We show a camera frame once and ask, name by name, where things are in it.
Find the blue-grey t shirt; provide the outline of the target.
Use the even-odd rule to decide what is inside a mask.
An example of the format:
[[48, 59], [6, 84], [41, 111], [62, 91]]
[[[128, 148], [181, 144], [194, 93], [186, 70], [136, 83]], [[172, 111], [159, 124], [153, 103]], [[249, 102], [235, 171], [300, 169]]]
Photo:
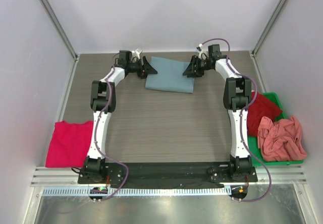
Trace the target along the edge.
[[150, 64], [157, 71], [157, 74], [149, 74], [147, 76], [145, 83], [146, 89], [193, 93], [194, 78], [183, 76], [183, 72], [189, 66], [189, 62], [152, 57]]

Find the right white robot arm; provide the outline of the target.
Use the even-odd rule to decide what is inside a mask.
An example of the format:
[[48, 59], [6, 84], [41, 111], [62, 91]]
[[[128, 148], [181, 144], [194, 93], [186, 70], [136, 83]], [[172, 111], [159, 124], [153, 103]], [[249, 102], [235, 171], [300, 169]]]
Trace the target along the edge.
[[197, 50], [199, 55], [194, 55], [183, 76], [198, 78], [207, 70], [215, 70], [225, 80], [223, 94], [224, 108], [228, 111], [232, 146], [228, 166], [220, 168], [210, 167], [213, 182], [225, 181], [244, 182], [252, 174], [252, 158], [247, 150], [247, 115], [246, 108], [252, 101], [251, 80], [242, 76], [232, 65], [228, 56], [223, 55], [219, 44], [213, 44], [204, 50], [201, 43]]

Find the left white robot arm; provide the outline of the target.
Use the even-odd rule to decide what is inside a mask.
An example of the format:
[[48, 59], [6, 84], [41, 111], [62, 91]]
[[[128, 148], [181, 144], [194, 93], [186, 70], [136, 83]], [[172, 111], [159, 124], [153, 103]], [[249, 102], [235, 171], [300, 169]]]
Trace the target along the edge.
[[116, 109], [116, 86], [130, 73], [146, 79], [156, 75], [157, 70], [141, 56], [143, 50], [120, 50], [113, 56], [114, 63], [110, 71], [91, 85], [90, 107], [93, 112], [93, 129], [90, 147], [79, 174], [79, 184], [102, 183], [108, 178], [105, 152], [107, 130], [112, 113]]

